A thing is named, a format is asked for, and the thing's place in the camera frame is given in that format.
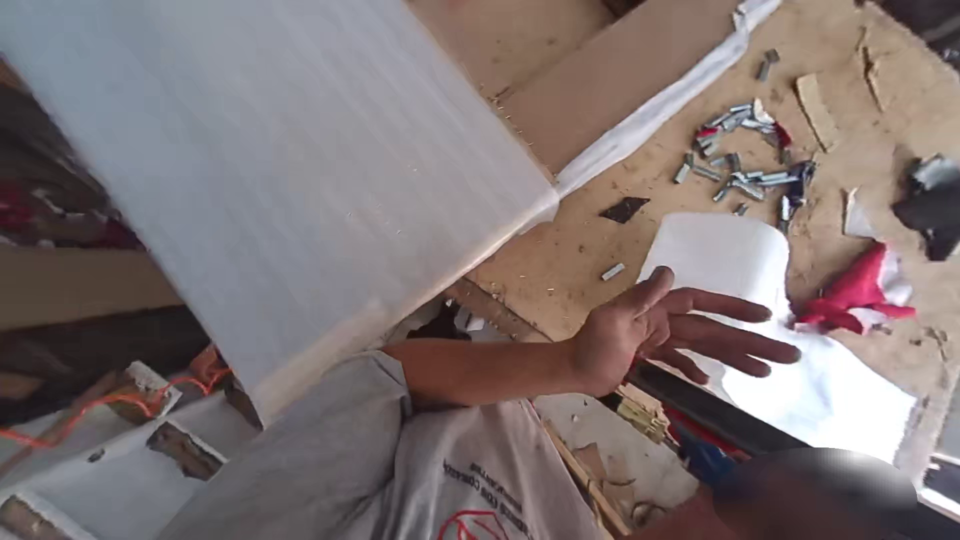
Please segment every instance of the orange string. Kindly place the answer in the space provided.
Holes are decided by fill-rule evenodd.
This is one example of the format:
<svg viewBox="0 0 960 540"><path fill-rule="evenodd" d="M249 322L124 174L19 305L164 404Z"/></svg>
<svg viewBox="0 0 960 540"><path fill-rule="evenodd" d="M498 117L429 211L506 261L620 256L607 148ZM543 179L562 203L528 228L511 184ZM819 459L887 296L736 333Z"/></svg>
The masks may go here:
<svg viewBox="0 0 960 540"><path fill-rule="evenodd" d="M159 405L159 403L163 401L163 397L167 394L167 390L172 388L175 384L180 384L183 382L189 382L191 384L195 384L199 386L200 389L204 392L204 395L208 396L210 394L210 390L213 389L213 386L220 379L222 379L226 374L232 371L233 370L231 370L230 368L226 368L226 369L222 369L220 371L214 372L214 374L211 377L209 377L210 378L209 384L203 384L201 381L194 379L193 377L177 377L176 379L172 379L170 380L170 382L167 383L166 386L159 389L159 391L156 393L156 398L152 400L152 405ZM30 435L24 435L23 433L19 433L14 430L5 430L5 429L0 429L0 437L10 439L12 441L16 441L22 445L29 446L32 448L43 448L43 449L54 448L58 446L58 444L63 442L70 435L70 432L73 431L73 428L76 427L77 423L80 422L80 419L86 414L87 411L89 411L91 408L97 405L105 405L105 404L110 404L114 402L124 402L131 405L136 405L143 412L143 415L146 416L147 418L156 417L156 413L151 409L150 405L145 403L138 396L131 396L128 394L110 394L108 396L104 396L102 398L93 400L92 402L84 405L84 408L80 409L80 412L78 412L76 416L70 419L70 422L67 423L67 425L63 428L63 431L60 432L60 435L57 437L56 441L54 442L49 442L42 439L36 439L31 437Z"/></svg>

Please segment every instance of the red logo on shirt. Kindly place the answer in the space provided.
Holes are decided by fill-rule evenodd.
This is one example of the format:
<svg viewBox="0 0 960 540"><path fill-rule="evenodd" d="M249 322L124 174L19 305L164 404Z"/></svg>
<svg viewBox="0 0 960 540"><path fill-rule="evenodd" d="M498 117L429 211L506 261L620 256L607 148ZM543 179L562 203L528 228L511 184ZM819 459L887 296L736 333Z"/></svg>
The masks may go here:
<svg viewBox="0 0 960 540"><path fill-rule="evenodd" d="M500 525L496 514L489 510L460 510L450 516L442 527L437 540L445 540L447 532L456 531L456 540L509 540L507 531Z"/></svg>

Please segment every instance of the black metal bar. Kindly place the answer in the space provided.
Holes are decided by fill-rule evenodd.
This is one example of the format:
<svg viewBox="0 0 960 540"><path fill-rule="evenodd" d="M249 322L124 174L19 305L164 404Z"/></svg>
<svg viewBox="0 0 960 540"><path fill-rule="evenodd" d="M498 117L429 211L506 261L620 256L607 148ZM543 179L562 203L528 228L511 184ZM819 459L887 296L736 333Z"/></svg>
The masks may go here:
<svg viewBox="0 0 960 540"><path fill-rule="evenodd" d="M810 446L653 364L638 365L627 379L750 456Z"/></svg>

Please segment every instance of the gray t-shirt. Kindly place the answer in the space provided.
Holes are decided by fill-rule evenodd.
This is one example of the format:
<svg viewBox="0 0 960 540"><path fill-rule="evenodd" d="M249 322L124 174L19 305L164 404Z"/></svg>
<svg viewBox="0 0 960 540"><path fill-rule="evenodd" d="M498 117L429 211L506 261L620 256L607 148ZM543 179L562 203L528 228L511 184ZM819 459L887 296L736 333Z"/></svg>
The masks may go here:
<svg viewBox="0 0 960 540"><path fill-rule="evenodd" d="M600 538L529 402L414 413L364 353L210 480L164 539Z"/></svg>

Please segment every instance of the hand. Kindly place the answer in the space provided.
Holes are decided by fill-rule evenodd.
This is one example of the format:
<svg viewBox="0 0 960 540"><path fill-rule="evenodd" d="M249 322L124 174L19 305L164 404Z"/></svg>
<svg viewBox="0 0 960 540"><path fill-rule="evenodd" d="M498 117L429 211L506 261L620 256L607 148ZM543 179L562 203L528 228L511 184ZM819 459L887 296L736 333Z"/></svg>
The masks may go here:
<svg viewBox="0 0 960 540"><path fill-rule="evenodd" d="M647 281L590 312L570 340L574 373L587 393L612 392L634 361L645 359L659 360L694 382L707 383L707 374L678 349L715 358L755 377L770 375L770 366L756 357L786 364L800 359L800 350L792 345L690 313L705 311L759 323L771 316L766 307L699 289L671 291L672 285L673 271L660 266Z"/></svg>

